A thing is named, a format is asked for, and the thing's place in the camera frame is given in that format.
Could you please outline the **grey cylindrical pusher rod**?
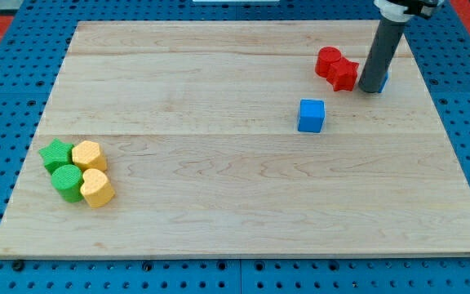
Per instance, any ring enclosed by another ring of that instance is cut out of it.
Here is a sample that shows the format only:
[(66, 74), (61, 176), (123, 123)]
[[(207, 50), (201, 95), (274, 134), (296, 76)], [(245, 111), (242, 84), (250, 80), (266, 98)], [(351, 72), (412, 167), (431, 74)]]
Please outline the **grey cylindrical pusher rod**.
[(393, 22), (381, 18), (358, 82), (362, 91), (378, 93), (405, 27), (405, 22)]

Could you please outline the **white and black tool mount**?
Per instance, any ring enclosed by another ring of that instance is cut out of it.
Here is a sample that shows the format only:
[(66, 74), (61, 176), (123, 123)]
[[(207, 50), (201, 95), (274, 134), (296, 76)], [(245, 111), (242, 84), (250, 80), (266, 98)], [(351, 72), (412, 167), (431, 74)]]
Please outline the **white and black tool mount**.
[(407, 22), (417, 16), (430, 19), (443, 5), (443, 0), (374, 0), (382, 17), (393, 22)]

